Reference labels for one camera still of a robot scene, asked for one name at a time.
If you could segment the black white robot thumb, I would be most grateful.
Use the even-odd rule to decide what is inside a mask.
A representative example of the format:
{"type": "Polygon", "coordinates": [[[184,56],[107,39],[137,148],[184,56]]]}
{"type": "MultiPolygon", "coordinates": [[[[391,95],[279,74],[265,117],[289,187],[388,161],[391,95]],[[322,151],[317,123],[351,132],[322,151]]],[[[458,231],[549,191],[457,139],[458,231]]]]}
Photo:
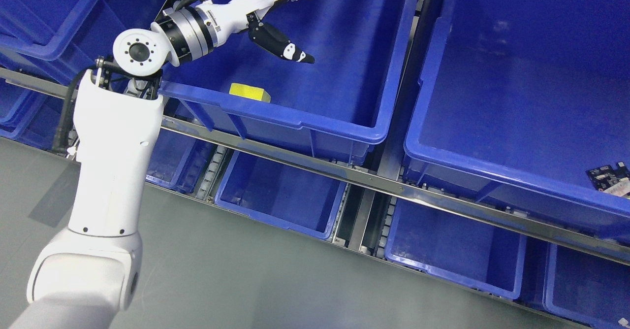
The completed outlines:
{"type": "Polygon", "coordinates": [[[272,24],[262,22],[257,15],[248,15],[248,35],[254,44],[285,61],[314,64],[315,58],[299,48],[272,24]]]}

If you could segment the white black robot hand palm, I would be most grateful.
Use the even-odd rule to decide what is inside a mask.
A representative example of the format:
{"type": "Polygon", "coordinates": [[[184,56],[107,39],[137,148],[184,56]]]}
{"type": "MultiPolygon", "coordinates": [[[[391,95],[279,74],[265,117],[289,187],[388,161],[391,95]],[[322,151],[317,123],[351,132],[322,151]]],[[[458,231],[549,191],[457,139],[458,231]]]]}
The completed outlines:
{"type": "Polygon", "coordinates": [[[254,13],[259,18],[281,0],[230,0],[225,4],[203,1],[196,6],[200,15],[205,15],[203,27],[212,38],[212,46],[219,47],[227,42],[232,33],[248,28],[247,15],[254,13]]]}

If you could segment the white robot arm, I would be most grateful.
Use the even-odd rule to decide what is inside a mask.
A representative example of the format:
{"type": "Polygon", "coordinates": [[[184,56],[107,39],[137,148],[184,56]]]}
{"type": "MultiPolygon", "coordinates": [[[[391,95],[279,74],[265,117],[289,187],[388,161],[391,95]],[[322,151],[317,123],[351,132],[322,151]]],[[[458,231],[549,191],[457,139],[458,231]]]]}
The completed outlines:
{"type": "Polygon", "coordinates": [[[27,284],[29,306],[12,329],[107,329],[135,295],[142,264],[139,214],[164,99],[162,67],[197,60],[233,33],[285,61],[313,64],[281,31],[263,22],[289,1],[178,0],[149,29],[128,29],[67,89],[53,142],[65,152],[77,131],[80,163],[69,224],[41,250],[27,284]]]}

